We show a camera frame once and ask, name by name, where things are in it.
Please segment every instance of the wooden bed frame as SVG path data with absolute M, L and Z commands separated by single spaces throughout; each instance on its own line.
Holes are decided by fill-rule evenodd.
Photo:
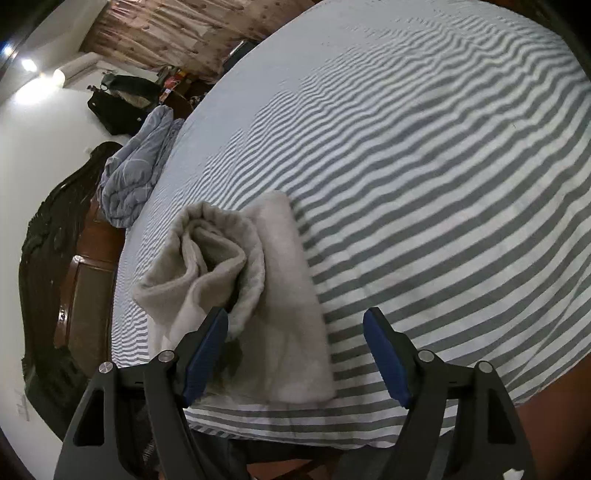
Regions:
M 100 214 L 106 142 L 43 201 L 22 246 L 19 288 L 27 398 L 63 439 L 88 379 L 110 357 L 116 267 L 125 240 Z

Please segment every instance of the mattress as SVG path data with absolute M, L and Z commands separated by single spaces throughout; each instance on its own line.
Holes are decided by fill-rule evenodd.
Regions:
M 186 204 L 290 199 L 337 398 L 233 406 L 194 428 L 352 448 L 395 443 L 362 334 L 379 306 L 417 348 L 497 368 L 520 403 L 590 351 L 591 83 L 561 38 L 477 0 L 324 0 L 242 59 L 181 130 L 127 232 L 112 356 L 148 361 L 132 283 Z M 453 427 L 456 405 L 445 412 Z

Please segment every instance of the gray towel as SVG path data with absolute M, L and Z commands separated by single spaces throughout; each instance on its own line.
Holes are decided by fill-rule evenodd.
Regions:
M 183 124 L 183 119 L 174 120 L 171 108 L 160 105 L 148 115 L 136 136 L 107 159 L 97 197 L 111 225 L 133 225 L 160 178 Z
M 151 317 L 152 356 L 174 349 L 211 307 L 228 310 L 242 359 L 210 391 L 266 403 L 335 396 L 322 311 L 285 194 L 263 194 L 241 212 L 185 207 L 132 290 Z

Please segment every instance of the gray comforter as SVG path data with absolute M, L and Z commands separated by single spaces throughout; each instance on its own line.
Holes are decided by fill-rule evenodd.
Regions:
M 97 197 L 109 223 L 129 228 L 150 198 L 184 120 L 160 105 L 136 136 L 110 157 L 100 178 Z

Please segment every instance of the floral curtain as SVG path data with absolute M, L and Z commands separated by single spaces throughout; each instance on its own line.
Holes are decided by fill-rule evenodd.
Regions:
M 312 0 L 111 0 L 83 49 L 155 70 L 173 65 L 214 82 L 241 40 L 257 42 Z

